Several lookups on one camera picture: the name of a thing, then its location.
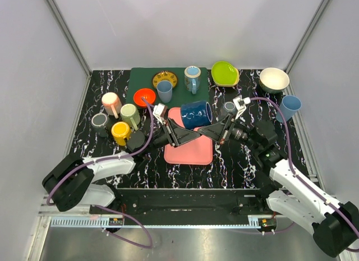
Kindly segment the dark grey mug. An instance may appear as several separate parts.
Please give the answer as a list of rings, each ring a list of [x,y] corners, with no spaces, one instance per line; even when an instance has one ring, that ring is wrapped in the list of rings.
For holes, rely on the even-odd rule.
[[[105,113],[97,113],[91,119],[94,131],[103,138],[108,137],[108,123],[109,118]]]

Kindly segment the dark blue speckled mug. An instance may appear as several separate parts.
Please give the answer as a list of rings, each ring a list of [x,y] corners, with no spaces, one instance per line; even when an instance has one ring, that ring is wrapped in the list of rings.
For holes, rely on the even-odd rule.
[[[213,121],[211,106],[205,100],[181,105],[180,113],[184,128],[189,130],[208,126]]]

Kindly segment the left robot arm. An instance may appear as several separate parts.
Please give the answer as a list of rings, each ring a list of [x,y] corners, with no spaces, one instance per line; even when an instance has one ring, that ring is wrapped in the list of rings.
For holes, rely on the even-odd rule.
[[[144,162],[144,155],[152,147],[170,145],[179,147],[198,139],[197,131],[181,127],[171,118],[165,120],[155,132],[149,135],[136,131],[125,139],[124,151],[114,155],[95,158],[81,158],[73,154],[65,156],[43,179],[43,188],[48,193],[46,204],[66,212],[79,204],[101,205],[110,214],[121,208],[121,200],[107,185],[97,181],[115,175],[128,175]]]

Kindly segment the grey mug white inside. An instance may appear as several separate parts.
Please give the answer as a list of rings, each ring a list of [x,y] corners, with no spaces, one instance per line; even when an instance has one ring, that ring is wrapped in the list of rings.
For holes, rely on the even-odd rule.
[[[237,108],[233,102],[225,102],[220,108],[219,119],[225,118],[226,115],[231,114],[235,116],[237,113]]]

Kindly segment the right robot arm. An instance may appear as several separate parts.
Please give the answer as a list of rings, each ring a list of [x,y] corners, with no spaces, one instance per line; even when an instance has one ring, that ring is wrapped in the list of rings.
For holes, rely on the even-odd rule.
[[[227,115],[221,121],[198,129],[218,144],[236,140],[247,146],[259,169],[256,187],[259,197],[255,209],[261,214],[271,210],[304,228],[316,245],[335,258],[358,239],[358,208],[342,203],[315,185],[294,167],[289,157],[278,150],[274,125],[267,120],[249,129]]]

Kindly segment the yellow mug black handle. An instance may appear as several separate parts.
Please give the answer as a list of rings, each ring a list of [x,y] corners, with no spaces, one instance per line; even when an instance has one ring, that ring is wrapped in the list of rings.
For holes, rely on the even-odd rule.
[[[126,146],[130,139],[131,128],[126,122],[116,122],[111,128],[111,134],[118,145]]]

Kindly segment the pale green mug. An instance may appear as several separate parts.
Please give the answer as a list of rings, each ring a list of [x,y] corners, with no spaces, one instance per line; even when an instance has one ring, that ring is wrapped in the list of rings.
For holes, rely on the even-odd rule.
[[[139,111],[134,104],[125,104],[120,110],[122,121],[127,123],[135,131],[139,129],[141,121]]]

